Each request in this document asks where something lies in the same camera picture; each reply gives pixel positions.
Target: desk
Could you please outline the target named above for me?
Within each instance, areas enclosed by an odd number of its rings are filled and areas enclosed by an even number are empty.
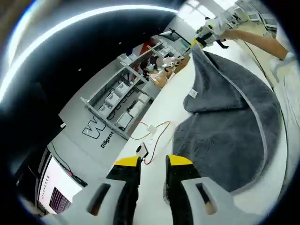
[[[270,87],[263,73],[249,55],[246,55],[234,41],[227,41],[226,44],[229,45],[228,49],[222,49],[214,44],[205,48],[205,50],[239,63]],[[165,156],[172,152],[172,141],[168,141],[172,137],[176,126],[190,116],[190,113],[183,107],[183,100],[191,90],[194,80],[195,67],[193,59],[191,59],[185,68],[171,77],[142,119],[143,122],[152,125],[158,125],[168,120],[171,121],[171,124],[160,138],[154,161],[149,165],[142,163],[139,199],[134,217],[135,225],[173,224],[171,209],[163,200]],[[146,133],[145,126],[140,124],[132,136],[137,138]],[[130,139],[118,159],[134,156],[140,143],[141,140]],[[152,153],[153,148],[150,148],[149,155],[151,156]],[[265,169],[265,173],[251,189],[233,197],[236,206],[245,212],[259,215],[265,215],[274,206],[284,180],[286,155],[286,136],[283,126],[279,145],[270,166]]]

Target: white tag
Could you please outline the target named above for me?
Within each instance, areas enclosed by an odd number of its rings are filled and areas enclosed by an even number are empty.
[[[189,94],[190,96],[192,96],[193,98],[195,98],[195,97],[197,96],[198,92],[195,91],[194,89],[191,89],[191,90],[189,91],[188,94]]]

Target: gray towel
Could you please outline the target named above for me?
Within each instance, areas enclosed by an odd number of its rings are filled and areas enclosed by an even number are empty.
[[[189,158],[201,176],[237,192],[254,183],[272,158],[280,106],[272,90],[241,65],[204,54],[197,45],[192,54],[198,94],[184,99],[193,114],[176,128],[173,154]]]

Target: small white connector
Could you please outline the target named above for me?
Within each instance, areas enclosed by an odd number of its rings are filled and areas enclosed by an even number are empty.
[[[157,128],[155,127],[155,126],[153,126],[152,124],[150,124],[150,125],[148,125],[147,126],[147,130],[152,134],[152,136],[153,135],[155,135],[156,134],[156,132],[157,132]]]

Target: person's arm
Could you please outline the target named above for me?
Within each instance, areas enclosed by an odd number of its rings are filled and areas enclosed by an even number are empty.
[[[242,30],[226,30],[221,37],[225,39],[240,39],[246,41],[281,60],[284,60],[288,53],[288,51],[276,39]]]

